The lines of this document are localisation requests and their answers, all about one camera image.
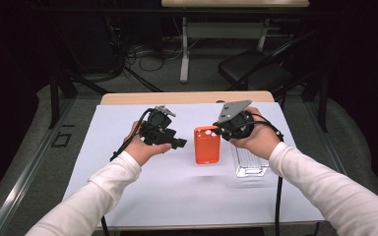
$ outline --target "person's left hand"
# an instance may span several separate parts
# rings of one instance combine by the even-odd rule
[[[124,139],[124,142],[131,137],[137,124],[138,122],[135,121],[133,124],[133,127],[131,128],[130,134],[128,134],[128,136]],[[146,145],[141,140],[140,135],[134,136],[131,143],[128,145],[128,147],[125,148],[125,150],[131,156],[134,157],[134,159],[140,164],[140,166],[143,166],[152,156],[160,154],[160,153],[165,153],[170,149],[171,149],[171,144],[163,144],[163,145],[156,145],[156,146]]]

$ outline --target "orange container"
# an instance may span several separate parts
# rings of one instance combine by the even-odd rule
[[[194,130],[195,159],[198,164],[212,164],[220,160],[221,136],[213,130],[217,126],[202,126]]]

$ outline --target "transparent tray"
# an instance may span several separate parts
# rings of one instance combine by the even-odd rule
[[[231,145],[231,153],[237,177],[264,176],[269,168],[269,161],[247,149]]]

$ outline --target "hand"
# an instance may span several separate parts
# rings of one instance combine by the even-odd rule
[[[261,115],[260,111],[255,107],[246,107],[245,111],[250,114]],[[253,120],[264,121],[260,116],[253,115]],[[272,128],[257,124],[254,126],[253,131],[250,136],[245,139],[230,139],[233,145],[238,148],[246,148],[250,150],[253,154],[269,159],[272,151],[275,149],[276,145],[280,142],[278,136]]]
[[[124,139],[124,142],[128,140],[133,134],[134,129],[137,127],[138,122],[134,122],[133,127],[131,128],[130,134]],[[125,150],[134,157],[134,159],[143,166],[152,156],[165,153],[171,149],[171,144],[163,144],[157,146],[148,146],[142,140],[140,135],[133,137],[133,140],[125,148]]]

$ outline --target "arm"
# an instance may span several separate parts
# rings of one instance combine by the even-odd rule
[[[378,235],[378,197],[345,175],[279,143],[269,163],[297,187],[339,235]]]
[[[92,235],[103,215],[118,204],[126,186],[137,180],[141,166],[171,144],[147,146],[133,139],[118,157],[92,175],[89,183],[45,215],[27,235]]]

